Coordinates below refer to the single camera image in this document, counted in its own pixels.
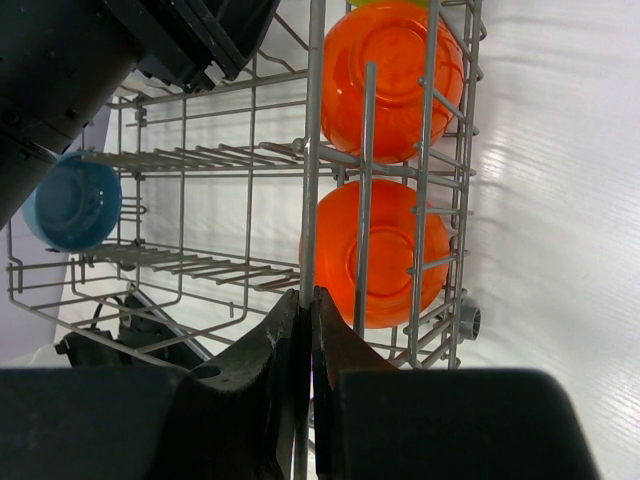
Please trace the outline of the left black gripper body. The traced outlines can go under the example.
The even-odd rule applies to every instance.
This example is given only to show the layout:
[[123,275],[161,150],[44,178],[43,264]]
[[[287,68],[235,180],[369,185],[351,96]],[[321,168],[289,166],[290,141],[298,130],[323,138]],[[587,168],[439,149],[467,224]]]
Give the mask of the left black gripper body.
[[101,1],[113,57],[186,93],[209,91],[220,59],[218,1]]

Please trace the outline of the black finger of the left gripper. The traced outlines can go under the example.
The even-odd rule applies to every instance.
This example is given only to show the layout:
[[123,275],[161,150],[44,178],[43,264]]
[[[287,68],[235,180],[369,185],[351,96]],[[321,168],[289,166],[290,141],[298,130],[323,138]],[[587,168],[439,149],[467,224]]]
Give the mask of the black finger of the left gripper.
[[179,15],[225,80],[235,80],[261,46],[279,0],[179,2]]

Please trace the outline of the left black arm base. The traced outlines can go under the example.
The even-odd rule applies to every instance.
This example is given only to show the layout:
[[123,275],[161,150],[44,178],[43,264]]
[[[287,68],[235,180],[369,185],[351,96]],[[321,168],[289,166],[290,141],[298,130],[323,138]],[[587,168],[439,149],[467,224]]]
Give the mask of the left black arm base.
[[[177,322],[164,310],[151,308],[146,311],[148,318],[128,315],[120,319],[117,336],[113,337],[110,330],[98,327],[97,318],[101,310],[102,306],[98,305],[94,311],[92,323],[86,327],[86,330],[132,349],[172,340],[186,334],[186,331],[178,328]],[[143,360],[99,344],[75,332],[66,334],[54,345],[54,348],[58,355],[67,357],[72,367],[145,365]],[[195,339],[187,339],[181,343],[162,347],[150,352],[150,355],[187,370],[192,370],[213,358],[213,355]]]

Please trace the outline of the white square dish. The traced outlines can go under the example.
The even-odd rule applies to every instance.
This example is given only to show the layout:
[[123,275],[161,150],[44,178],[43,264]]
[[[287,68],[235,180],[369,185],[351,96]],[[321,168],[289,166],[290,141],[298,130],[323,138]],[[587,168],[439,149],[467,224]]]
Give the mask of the white square dish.
[[428,8],[430,5],[429,0],[347,0],[346,2],[358,8],[380,3],[408,3],[418,5],[423,8]]

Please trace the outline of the blue bowl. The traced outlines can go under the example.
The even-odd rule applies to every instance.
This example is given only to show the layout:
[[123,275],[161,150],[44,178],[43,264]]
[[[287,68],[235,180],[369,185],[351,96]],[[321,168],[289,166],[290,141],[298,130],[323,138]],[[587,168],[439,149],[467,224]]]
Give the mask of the blue bowl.
[[76,151],[56,159],[22,206],[33,235],[60,252],[100,246],[116,227],[122,187],[114,168],[96,152]]

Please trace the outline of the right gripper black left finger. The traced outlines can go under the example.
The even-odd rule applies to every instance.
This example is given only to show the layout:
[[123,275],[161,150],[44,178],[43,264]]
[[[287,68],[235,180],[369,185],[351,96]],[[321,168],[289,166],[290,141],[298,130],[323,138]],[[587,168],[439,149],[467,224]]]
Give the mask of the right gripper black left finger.
[[192,371],[1,373],[5,479],[285,479],[299,368],[299,294]]

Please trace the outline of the orange bowl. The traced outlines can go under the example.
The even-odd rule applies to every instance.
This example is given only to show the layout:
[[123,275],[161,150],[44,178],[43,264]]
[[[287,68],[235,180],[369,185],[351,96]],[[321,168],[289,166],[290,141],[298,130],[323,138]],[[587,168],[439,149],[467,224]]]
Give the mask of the orange bowl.
[[[328,289],[344,321],[354,320],[360,183],[325,195],[317,208],[315,283]],[[416,206],[414,189],[372,182],[366,326],[382,329],[409,320],[412,300]]]
[[333,147],[362,150],[365,71],[377,66],[374,159],[407,161],[418,153],[428,46],[427,8],[380,3],[345,14],[324,42],[321,129]]

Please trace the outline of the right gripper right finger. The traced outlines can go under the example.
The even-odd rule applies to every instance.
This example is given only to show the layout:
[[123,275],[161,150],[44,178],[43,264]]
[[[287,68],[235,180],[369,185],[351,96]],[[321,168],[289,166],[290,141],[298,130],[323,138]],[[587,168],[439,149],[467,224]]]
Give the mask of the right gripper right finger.
[[315,463],[322,479],[595,479],[573,405],[530,369],[401,370],[311,305]]

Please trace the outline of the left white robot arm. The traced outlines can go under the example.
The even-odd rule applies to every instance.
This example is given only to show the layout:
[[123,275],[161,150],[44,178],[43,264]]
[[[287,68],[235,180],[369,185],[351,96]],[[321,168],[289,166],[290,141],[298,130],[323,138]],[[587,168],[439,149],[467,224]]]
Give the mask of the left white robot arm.
[[125,78],[186,93],[234,80],[276,1],[12,0],[1,4],[1,220],[7,222]]

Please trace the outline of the grey wire dish rack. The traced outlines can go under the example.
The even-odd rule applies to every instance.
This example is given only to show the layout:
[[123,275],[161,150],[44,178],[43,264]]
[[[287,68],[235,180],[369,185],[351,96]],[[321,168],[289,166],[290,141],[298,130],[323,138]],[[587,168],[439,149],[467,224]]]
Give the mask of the grey wire dish rack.
[[459,366],[478,1],[5,1],[5,479],[400,479],[402,375]]

